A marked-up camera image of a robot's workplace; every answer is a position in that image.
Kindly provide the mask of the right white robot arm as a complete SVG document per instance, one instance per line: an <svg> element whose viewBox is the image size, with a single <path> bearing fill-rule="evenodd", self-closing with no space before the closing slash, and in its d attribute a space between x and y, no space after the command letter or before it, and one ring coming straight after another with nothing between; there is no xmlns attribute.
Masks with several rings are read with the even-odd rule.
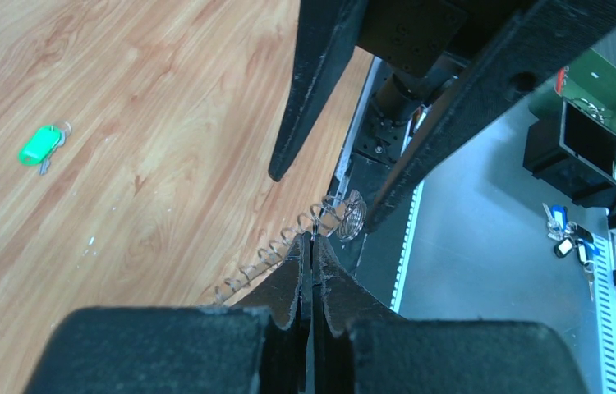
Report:
<svg viewBox="0 0 616 394"><path fill-rule="evenodd" d="M375 231L442 161L616 28L616 1L303 1L268 174L294 162L356 48L393 69L385 121L430 106L366 219Z"/></svg>

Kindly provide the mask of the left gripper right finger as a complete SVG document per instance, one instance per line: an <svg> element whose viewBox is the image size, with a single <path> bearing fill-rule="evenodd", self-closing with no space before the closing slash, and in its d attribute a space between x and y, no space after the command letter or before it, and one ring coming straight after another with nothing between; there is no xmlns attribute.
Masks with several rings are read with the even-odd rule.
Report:
<svg viewBox="0 0 616 394"><path fill-rule="evenodd" d="M310 243L318 393L585 393L561 336L538 322L407 320Z"/></svg>

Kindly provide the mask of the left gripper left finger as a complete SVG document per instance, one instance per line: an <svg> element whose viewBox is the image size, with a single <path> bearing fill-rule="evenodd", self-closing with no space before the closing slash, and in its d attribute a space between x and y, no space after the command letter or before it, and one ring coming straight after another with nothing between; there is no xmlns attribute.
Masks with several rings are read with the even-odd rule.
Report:
<svg viewBox="0 0 616 394"><path fill-rule="evenodd" d="M299 393L310 239L233 307L88 307L55 328L28 393Z"/></svg>

